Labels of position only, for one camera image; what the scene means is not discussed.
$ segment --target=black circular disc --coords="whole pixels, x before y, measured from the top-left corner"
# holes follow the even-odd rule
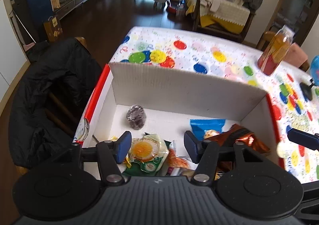
[[[20,213],[37,220],[71,218],[98,197],[98,181],[72,164],[34,168],[15,183],[12,196]]]
[[[235,212],[258,220],[290,215],[303,198],[302,185],[293,175],[278,166],[253,163],[224,174],[216,192]]]

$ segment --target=wooden floor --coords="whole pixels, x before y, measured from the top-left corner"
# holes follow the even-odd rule
[[[108,63],[134,26],[191,30],[188,19],[153,9],[153,0],[89,0],[61,20],[64,36],[82,36],[101,66]]]

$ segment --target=table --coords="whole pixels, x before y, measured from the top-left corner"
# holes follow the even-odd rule
[[[165,61],[152,61],[150,54],[154,51],[163,55]],[[319,152],[292,143],[287,138],[290,128],[319,133],[319,89],[313,88],[310,102],[299,87],[301,81],[310,84],[311,77],[307,73],[282,62],[271,76],[266,76],[256,65],[261,55],[256,49],[213,36],[165,28],[132,28],[111,62],[138,62],[141,57],[134,56],[137,52],[146,55],[143,63],[201,72],[266,90],[278,126],[280,142],[277,151],[283,159],[283,167],[301,183],[319,180]]]

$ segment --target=brown foil wrapper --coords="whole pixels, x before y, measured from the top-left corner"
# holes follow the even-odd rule
[[[222,134],[207,138],[211,141],[215,141],[220,146],[232,147],[236,142],[243,142],[248,147],[261,154],[269,154],[270,148],[267,147],[257,136],[250,130],[240,126],[238,124],[232,125],[229,131]],[[231,162],[221,162],[218,164],[218,168],[223,171],[232,170]]]

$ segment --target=bottle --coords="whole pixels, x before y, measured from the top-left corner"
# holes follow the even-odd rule
[[[290,48],[294,32],[286,25],[270,41],[268,47],[258,59],[258,67],[266,75],[271,75],[283,60]]]

